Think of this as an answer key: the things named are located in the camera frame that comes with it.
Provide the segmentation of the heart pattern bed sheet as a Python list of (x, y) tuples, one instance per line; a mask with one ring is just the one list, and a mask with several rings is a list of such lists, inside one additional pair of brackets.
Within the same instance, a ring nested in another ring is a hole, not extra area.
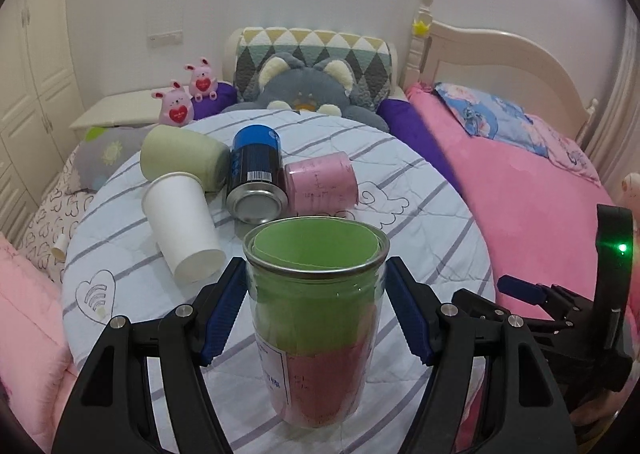
[(36, 269), (57, 285), (62, 285), (65, 265), (53, 257), (51, 249), (62, 234), (67, 241), (72, 239), (94, 198), (93, 193), (86, 191), (72, 193), (72, 186), (77, 185), (78, 179), (74, 163), (78, 149), (76, 147), (68, 156), (62, 172), (42, 197), (42, 203), (26, 226), (17, 247)]

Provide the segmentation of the white bedside table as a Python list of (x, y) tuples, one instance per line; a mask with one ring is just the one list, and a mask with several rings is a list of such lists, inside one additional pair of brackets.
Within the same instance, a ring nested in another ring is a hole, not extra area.
[(150, 125), (160, 117), (160, 100), (150, 90), (105, 96), (71, 125), (79, 131), (91, 127), (136, 127)]

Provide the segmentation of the pink bunny plush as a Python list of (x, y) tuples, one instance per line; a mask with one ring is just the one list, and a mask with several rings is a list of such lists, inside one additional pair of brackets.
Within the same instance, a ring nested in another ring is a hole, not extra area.
[(207, 58), (202, 57), (198, 64), (186, 64), (183, 68), (191, 73), (189, 93), (195, 102), (201, 102), (206, 98), (211, 100), (217, 98), (218, 81), (213, 75), (213, 69)]
[(178, 81), (172, 81), (169, 90), (153, 91), (151, 95), (162, 103), (158, 115), (160, 125), (184, 127), (194, 120), (191, 96)]

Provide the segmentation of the cream wooden bed headboard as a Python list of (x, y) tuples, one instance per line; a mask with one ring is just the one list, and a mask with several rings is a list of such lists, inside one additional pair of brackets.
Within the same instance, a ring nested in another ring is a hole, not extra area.
[(582, 143), (597, 99), (585, 104), (574, 81), (548, 50), (518, 34), (459, 28), (435, 19), (434, 0), (419, 0), (413, 21), (431, 25), (425, 38), (412, 35), (398, 83), (403, 90), (418, 82), (450, 82), (499, 96), (527, 114)]

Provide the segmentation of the glass jar green pink liner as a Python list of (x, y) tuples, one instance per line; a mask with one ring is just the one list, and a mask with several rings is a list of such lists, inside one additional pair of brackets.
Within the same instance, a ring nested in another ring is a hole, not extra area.
[(320, 428), (357, 408), (378, 332), (386, 234), (333, 217), (257, 226), (243, 251), (255, 338), (271, 405)]

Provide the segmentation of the pink cup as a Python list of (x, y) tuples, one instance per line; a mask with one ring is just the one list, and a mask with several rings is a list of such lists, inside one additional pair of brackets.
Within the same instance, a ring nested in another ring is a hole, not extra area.
[(289, 163), (284, 181), (292, 215), (334, 214), (358, 203), (357, 177), (343, 151)]

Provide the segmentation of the pink quilt left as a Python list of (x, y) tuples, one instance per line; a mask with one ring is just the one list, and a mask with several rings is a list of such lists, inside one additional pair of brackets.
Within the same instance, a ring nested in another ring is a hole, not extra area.
[(5, 238), (0, 283), (1, 385), (17, 420), (50, 452), (77, 379), (63, 330), (61, 292)]

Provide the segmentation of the front pink bunny plush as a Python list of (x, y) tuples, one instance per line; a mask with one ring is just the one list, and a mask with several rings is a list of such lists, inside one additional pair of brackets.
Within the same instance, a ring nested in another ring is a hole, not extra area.
[(191, 96), (178, 81), (172, 81), (169, 90), (153, 91), (151, 95), (162, 103), (158, 115), (160, 125), (184, 127), (194, 120)]

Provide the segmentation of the pale green cup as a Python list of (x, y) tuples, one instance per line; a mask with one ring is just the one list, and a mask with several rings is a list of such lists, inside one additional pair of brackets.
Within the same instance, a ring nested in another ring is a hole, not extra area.
[(195, 175), (208, 193), (226, 183), (230, 148), (205, 134), (185, 128), (157, 125), (146, 134), (140, 151), (140, 168), (148, 181), (172, 172)]

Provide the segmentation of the wall socket panel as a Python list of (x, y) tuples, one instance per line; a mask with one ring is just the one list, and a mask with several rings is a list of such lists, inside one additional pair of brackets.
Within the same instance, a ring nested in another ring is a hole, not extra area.
[(148, 36), (149, 47), (162, 47), (167, 45), (179, 45), (183, 42), (183, 31), (169, 31), (153, 33)]

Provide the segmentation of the cream curtain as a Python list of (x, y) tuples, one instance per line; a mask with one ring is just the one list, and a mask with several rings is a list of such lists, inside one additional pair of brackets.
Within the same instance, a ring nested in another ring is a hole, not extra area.
[(630, 3), (626, 2), (623, 44), (612, 90), (605, 105), (596, 111), (586, 145), (586, 154), (601, 179), (608, 174), (606, 169), (623, 149), (639, 109), (639, 101), (634, 99), (638, 79), (639, 21)]

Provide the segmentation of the grey cat plush cushion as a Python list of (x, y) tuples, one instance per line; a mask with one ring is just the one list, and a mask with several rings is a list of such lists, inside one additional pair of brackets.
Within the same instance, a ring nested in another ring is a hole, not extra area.
[(262, 65), (257, 88), (258, 96), (253, 102), (237, 102), (224, 108), (224, 112), (256, 109), (315, 112), (390, 131), (374, 110), (354, 103), (357, 81), (344, 59), (330, 57), (309, 67), (292, 54), (274, 54)]

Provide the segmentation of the grey flower pillow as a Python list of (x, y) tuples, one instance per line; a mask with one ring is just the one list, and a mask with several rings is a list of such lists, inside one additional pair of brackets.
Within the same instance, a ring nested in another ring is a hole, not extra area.
[(93, 127), (70, 156), (66, 193), (96, 193), (117, 169), (140, 151), (146, 127)]

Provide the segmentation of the pink white plush toy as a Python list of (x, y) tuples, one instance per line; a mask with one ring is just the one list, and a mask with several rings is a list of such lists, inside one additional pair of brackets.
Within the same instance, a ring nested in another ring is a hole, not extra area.
[(639, 232), (640, 226), (640, 174), (632, 172), (623, 178), (622, 184), (622, 205), (631, 211), (634, 216), (634, 230)]

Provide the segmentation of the small paper cup on sheet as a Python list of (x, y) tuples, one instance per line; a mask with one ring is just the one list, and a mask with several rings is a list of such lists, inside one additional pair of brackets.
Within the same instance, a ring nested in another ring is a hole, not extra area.
[(66, 261), (68, 248), (68, 237), (61, 233), (50, 248), (51, 255), (56, 261), (64, 263)]

